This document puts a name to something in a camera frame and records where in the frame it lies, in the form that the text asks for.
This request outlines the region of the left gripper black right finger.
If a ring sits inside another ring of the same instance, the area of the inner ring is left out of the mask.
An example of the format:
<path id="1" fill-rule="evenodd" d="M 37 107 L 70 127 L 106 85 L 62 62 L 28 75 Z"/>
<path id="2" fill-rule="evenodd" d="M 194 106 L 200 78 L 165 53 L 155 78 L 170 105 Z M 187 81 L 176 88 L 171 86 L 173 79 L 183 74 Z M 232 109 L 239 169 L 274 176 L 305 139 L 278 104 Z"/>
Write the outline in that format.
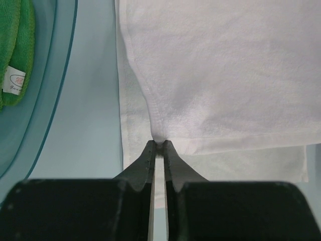
<path id="1" fill-rule="evenodd" d="M 209 181 L 163 144 L 169 240 L 320 240 L 301 191 L 288 182 Z"/>

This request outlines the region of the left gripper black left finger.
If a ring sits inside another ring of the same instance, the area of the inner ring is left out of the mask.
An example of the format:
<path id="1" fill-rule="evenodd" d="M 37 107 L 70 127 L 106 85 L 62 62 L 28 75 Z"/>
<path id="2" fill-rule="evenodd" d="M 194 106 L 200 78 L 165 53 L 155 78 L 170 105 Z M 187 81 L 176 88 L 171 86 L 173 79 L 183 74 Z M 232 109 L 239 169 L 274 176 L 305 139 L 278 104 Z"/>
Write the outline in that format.
<path id="1" fill-rule="evenodd" d="M 1 208 L 1 240 L 152 240 L 156 144 L 112 179 L 29 179 Z"/>

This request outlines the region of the white towel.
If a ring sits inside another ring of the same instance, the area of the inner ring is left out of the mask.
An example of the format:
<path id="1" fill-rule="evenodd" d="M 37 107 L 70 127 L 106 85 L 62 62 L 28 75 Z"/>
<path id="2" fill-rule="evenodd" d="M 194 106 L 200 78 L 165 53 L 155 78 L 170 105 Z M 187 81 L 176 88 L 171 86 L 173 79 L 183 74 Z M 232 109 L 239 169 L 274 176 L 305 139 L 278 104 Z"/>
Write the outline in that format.
<path id="1" fill-rule="evenodd" d="M 308 182 L 320 1 L 116 1 L 123 165 L 169 140 L 209 180 Z"/>

